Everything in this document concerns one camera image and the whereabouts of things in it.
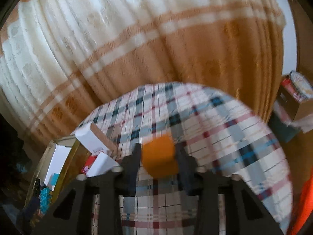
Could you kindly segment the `white power bank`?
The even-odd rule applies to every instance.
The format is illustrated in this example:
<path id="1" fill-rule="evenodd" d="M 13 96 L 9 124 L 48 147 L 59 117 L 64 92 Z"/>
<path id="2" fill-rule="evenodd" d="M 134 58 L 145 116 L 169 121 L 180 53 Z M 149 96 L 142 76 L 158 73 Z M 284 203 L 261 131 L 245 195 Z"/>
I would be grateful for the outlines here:
<path id="1" fill-rule="evenodd" d="M 87 177 L 95 177 L 105 174 L 113 167 L 119 166 L 119 163 L 112 159 L 108 154 L 100 152 L 90 169 L 86 173 Z"/>

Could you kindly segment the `orange cube block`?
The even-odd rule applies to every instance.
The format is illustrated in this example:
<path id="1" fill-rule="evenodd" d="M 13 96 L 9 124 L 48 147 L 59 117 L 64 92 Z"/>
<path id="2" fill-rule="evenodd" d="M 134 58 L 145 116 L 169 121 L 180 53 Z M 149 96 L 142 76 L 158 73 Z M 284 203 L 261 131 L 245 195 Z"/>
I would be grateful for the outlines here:
<path id="1" fill-rule="evenodd" d="M 174 142 L 168 134 L 142 145 L 141 163 L 154 179 L 161 179 L 179 173 Z"/>

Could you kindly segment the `tall white carton box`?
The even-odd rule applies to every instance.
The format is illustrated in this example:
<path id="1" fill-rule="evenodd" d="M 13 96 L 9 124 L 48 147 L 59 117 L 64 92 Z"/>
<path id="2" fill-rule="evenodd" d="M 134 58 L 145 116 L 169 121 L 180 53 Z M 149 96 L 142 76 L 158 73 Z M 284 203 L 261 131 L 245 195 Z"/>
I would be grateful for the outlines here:
<path id="1" fill-rule="evenodd" d="M 117 153 L 117 146 L 92 122 L 77 129 L 74 135 L 93 156 L 99 155 L 100 152 L 108 155 Z"/>

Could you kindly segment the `large teal toy brick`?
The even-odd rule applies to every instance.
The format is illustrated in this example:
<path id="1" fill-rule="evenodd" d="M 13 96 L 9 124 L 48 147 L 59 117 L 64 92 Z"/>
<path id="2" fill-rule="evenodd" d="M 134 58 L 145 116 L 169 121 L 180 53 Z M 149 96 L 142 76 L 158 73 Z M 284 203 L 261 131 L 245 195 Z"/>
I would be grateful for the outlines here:
<path id="1" fill-rule="evenodd" d="M 52 192 L 58 181 L 59 174 L 52 174 L 48 185 L 44 185 L 40 191 L 39 200 L 40 200 L 40 213 L 45 215 L 50 207 Z"/>

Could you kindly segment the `red toy brick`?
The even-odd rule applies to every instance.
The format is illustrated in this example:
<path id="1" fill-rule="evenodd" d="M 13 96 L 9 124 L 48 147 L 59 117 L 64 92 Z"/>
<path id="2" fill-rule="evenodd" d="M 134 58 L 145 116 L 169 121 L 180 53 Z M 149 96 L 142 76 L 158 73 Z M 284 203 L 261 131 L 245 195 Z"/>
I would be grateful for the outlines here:
<path id="1" fill-rule="evenodd" d="M 87 158 L 83 168 L 81 169 L 82 174 L 87 174 L 97 157 L 97 155 L 91 155 Z"/>

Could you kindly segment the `plaid tablecloth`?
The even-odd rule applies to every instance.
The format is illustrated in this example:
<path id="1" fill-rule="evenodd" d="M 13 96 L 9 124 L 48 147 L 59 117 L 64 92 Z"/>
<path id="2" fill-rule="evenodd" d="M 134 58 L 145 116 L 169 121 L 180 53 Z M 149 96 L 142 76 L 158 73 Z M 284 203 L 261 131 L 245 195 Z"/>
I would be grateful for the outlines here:
<path id="1" fill-rule="evenodd" d="M 197 163 L 222 176 L 239 174 L 286 232 L 292 183 L 286 156 L 272 131 L 241 101 L 191 83 L 149 84 L 110 101 L 83 120 L 94 123 L 118 147 L 116 160 L 164 134 Z M 153 179 L 141 168 L 136 194 L 120 198 L 124 234 L 193 234 L 197 197 L 177 176 Z"/>

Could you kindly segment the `white paper tray liner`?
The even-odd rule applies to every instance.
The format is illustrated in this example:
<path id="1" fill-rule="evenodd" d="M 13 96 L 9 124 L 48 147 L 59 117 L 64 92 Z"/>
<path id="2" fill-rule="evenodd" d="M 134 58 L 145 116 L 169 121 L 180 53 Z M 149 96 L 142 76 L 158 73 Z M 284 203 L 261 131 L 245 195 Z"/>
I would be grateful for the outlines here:
<path id="1" fill-rule="evenodd" d="M 45 177 L 44 184 L 48 185 L 48 181 L 52 174 L 60 174 L 63 165 L 71 151 L 71 147 L 56 145 L 54 154 L 52 155 L 51 161 L 49 163 L 48 171 Z"/>

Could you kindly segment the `gold metal tin tray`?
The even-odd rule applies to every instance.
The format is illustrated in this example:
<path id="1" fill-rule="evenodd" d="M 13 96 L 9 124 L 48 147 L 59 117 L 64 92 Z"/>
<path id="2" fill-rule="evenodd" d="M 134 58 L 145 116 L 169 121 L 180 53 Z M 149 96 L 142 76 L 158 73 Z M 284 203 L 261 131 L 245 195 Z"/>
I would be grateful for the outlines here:
<path id="1" fill-rule="evenodd" d="M 52 190 L 54 203 L 61 191 L 80 173 L 90 152 L 74 135 L 50 141 L 28 188 L 25 206 L 30 203 L 36 179 Z"/>

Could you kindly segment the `orange red object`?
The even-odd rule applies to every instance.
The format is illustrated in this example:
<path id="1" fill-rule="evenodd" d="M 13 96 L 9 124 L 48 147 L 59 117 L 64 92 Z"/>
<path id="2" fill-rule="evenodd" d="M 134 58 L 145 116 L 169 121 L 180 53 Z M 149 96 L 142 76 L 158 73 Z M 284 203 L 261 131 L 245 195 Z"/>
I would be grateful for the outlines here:
<path id="1" fill-rule="evenodd" d="M 312 234 L 312 176 L 302 188 L 300 200 L 287 234 Z"/>

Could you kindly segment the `cardboard box with goods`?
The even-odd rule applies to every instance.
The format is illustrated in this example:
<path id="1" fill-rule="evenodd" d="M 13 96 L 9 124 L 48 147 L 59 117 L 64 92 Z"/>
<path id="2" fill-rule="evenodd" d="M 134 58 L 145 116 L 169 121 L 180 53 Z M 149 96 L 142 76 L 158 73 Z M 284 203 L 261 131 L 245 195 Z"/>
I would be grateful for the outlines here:
<path id="1" fill-rule="evenodd" d="M 300 129 L 304 133 L 312 130 L 312 98 L 304 98 L 289 75 L 282 78 L 273 112 L 285 126 Z"/>

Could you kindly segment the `cream and orange curtain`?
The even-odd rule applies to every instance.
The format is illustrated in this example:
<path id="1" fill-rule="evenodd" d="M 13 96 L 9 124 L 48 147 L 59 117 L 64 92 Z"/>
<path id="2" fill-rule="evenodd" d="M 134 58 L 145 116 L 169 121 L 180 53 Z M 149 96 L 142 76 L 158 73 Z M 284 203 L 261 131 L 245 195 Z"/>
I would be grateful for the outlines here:
<path id="1" fill-rule="evenodd" d="M 178 81 L 268 120 L 284 27 L 276 0 L 20 0 L 1 29 L 1 114 L 40 151 L 96 107 Z"/>

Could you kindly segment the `wooden door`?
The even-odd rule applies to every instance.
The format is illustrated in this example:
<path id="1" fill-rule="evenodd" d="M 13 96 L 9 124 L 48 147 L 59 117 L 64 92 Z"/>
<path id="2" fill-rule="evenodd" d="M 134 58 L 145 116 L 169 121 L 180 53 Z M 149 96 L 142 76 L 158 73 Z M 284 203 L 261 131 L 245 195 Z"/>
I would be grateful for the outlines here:
<path id="1" fill-rule="evenodd" d="M 297 0 L 288 0 L 297 36 L 297 71 L 312 82 L 312 22 Z"/>

